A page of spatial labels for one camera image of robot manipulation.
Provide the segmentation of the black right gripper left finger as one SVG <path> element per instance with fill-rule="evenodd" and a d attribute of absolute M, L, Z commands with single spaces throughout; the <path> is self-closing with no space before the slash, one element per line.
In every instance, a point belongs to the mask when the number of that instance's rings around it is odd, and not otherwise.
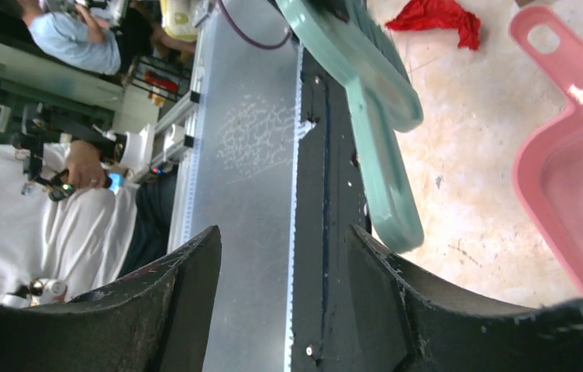
<path fill-rule="evenodd" d="M 0 305 L 0 371 L 200 371 L 221 256 L 210 226 L 67 303 Z"/>

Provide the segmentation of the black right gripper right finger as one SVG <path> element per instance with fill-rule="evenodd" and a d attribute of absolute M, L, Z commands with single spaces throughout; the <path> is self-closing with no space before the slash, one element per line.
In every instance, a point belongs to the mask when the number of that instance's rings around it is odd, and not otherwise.
<path fill-rule="evenodd" d="M 513 305 L 431 274 L 360 227 L 347 242 L 366 371 L 583 371 L 583 298 Z"/>

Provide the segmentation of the pink plastic dustpan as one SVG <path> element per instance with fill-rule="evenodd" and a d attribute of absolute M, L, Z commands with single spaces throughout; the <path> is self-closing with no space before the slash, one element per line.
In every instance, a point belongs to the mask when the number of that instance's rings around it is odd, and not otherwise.
<path fill-rule="evenodd" d="M 546 244 L 583 293 L 583 41 L 542 5 L 520 10 L 509 24 L 509 34 L 566 98 L 563 112 L 519 149 L 513 186 Z"/>

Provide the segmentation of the green hand brush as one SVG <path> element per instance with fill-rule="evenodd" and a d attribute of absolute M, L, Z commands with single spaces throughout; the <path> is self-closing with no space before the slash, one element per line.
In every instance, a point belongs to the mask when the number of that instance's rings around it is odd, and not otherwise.
<path fill-rule="evenodd" d="M 343 86 L 371 220 L 403 254 L 424 231 L 395 138 L 423 122 L 423 108 L 392 40 L 362 1 L 279 1 L 281 14 L 322 68 Z"/>

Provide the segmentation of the red paper scrap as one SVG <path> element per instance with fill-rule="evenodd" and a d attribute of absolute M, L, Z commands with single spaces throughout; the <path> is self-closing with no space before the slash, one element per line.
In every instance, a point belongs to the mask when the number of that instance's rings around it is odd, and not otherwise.
<path fill-rule="evenodd" d="M 478 50 L 481 45 L 481 20 L 454 0 L 410 0 L 385 27 L 393 31 L 454 29 L 458 48 Z"/>

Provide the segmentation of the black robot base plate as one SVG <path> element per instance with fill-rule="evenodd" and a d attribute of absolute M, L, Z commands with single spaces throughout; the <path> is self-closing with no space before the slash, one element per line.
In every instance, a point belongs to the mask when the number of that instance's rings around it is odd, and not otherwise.
<path fill-rule="evenodd" d="M 352 163 L 354 137 L 344 88 L 304 52 L 296 176 L 291 369 L 362 371 L 347 270 L 351 226 L 363 226 L 364 189 Z"/>

